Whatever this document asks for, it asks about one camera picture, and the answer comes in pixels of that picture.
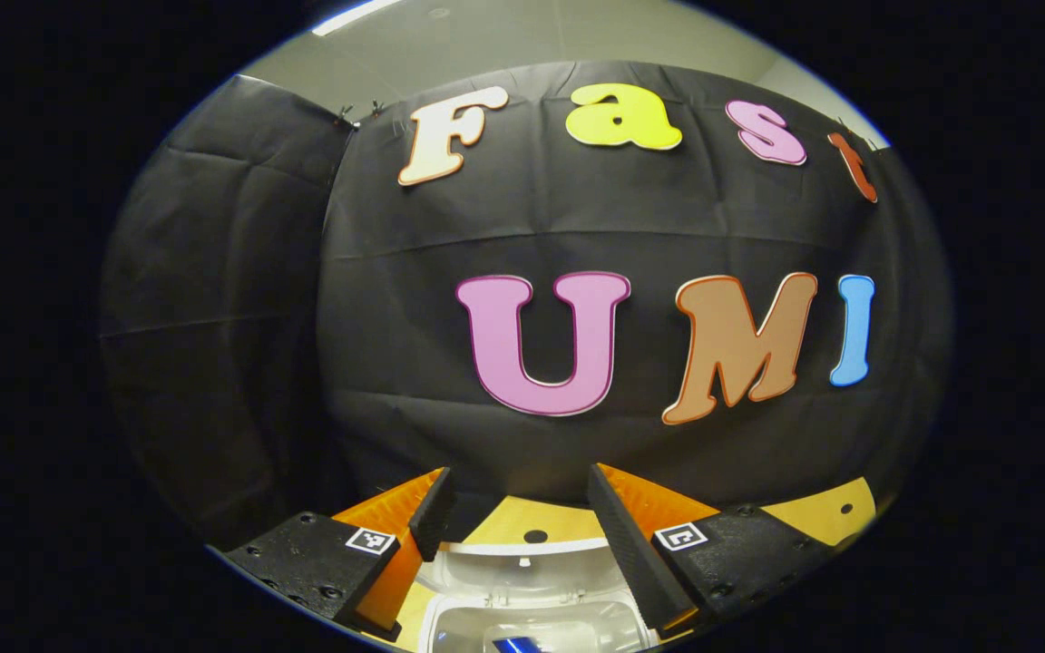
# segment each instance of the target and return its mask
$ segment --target letter i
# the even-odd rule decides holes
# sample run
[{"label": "letter i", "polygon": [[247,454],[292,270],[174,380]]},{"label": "letter i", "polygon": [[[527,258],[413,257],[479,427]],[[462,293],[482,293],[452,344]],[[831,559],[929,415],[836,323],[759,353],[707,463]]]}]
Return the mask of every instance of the letter i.
[{"label": "letter i", "polygon": [[869,302],[874,300],[874,280],[858,274],[846,274],[837,284],[845,300],[845,339],[841,359],[829,375],[830,383],[841,388],[853,386],[869,372],[865,350],[869,341]]}]

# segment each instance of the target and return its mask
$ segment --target ceiling light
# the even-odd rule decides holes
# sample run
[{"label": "ceiling light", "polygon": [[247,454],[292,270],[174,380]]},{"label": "ceiling light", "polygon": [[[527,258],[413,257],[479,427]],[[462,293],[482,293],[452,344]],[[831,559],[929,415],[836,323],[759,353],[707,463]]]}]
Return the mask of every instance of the ceiling light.
[{"label": "ceiling light", "polygon": [[315,26],[312,32],[317,37],[325,37],[328,32],[336,29],[343,28],[343,26],[351,24],[351,22],[357,20],[357,18],[368,17],[369,14],[377,11],[377,9],[385,9],[393,3],[397,3],[398,0],[372,0],[370,3],[359,4],[349,11],[344,11],[338,14],[335,17],[329,18],[323,24]]}]

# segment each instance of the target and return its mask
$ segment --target foam letter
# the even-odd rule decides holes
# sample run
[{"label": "foam letter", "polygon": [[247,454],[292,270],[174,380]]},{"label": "foam letter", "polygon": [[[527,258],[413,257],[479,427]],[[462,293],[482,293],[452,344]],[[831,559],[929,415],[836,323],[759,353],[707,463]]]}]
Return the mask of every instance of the foam letter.
[{"label": "foam letter", "polygon": [[868,179],[865,179],[865,170],[862,169],[862,157],[857,153],[857,149],[850,147],[850,144],[845,141],[845,137],[841,136],[841,134],[830,134],[829,141],[833,143],[834,147],[841,149],[841,158],[845,160],[845,166],[849,167],[849,174],[854,178],[857,189],[862,191],[862,197],[872,203],[878,202],[878,189],[875,189]]},{"label": "foam letter", "polygon": [[616,306],[631,294],[619,274],[578,272],[555,281],[555,297],[572,306],[575,367],[562,383],[543,383],[522,367],[519,309],[531,284],[518,277],[468,278],[457,300],[470,314],[473,365],[482,388],[519,413],[567,416],[588,412],[607,396],[612,376]]},{"label": "foam letter", "polygon": [[805,148],[800,141],[785,130],[788,123],[772,109],[734,99],[725,104],[725,113],[741,127],[741,143],[762,160],[788,165],[805,162]]},{"label": "foam letter", "polygon": [[[462,167],[462,155],[450,151],[450,138],[461,138],[467,147],[478,143],[486,125],[486,112],[481,107],[502,108],[508,99],[505,88],[493,86],[426,104],[412,113],[410,118],[418,123],[414,151],[410,153],[410,163],[398,173],[397,182],[412,186],[456,173]],[[464,107],[468,107],[467,111],[456,119],[454,112]]]},{"label": "foam letter", "polygon": [[[612,96],[617,102],[604,102]],[[585,104],[567,116],[567,133],[580,143],[622,145],[633,141],[647,149],[672,149],[684,139],[680,130],[668,122],[664,100],[647,88],[593,84],[576,88],[572,101]]]},{"label": "foam letter", "polygon": [[869,301],[874,299],[874,280],[847,274],[837,282],[837,291],[845,300],[845,340],[841,345],[841,360],[829,373],[834,386],[853,386],[869,372],[865,348],[869,342]]},{"label": "foam letter", "polygon": [[712,413],[717,372],[729,409],[745,392],[752,401],[787,393],[796,383],[796,356],[813,295],[816,277],[789,274],[758,330],[737,278],[701,277],[680,285],[676,306],[692,321],[692,344],[679,398],[664,411],[664,424],[683,424]]}]

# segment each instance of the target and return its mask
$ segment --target ceiling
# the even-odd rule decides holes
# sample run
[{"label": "ceiling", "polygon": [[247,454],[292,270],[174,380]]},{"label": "ceiling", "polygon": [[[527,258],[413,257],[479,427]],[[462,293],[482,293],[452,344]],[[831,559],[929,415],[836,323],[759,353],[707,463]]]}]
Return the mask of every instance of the ceiling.
[{"label": "ceiling", "polygon": [[359,119],[435,86],[531,64],[621,59],[758,84],[839,117],[875,146],[878,130],[771,46],[673,0],[401,0],[317,37],[306,31],[245,69]]}]

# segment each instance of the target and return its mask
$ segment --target letter u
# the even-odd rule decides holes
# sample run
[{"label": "letter u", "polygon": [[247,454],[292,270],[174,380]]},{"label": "letter u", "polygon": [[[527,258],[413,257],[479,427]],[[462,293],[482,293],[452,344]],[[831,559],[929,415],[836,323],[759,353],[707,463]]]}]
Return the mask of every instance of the letter u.
[{"label": "letter u", "polygon": [[543,383],[522,367],[519,309],[533,297],[526,278],[468,278],[457,300],[470,314],[473,365],[482,388],[519,413],[563,417],[588,412],[607,396],[614,368],[616,306],[631,294],[627,278],[577,272],[555,281],[555,297],[572,306],[575,364],[560,383]]}]

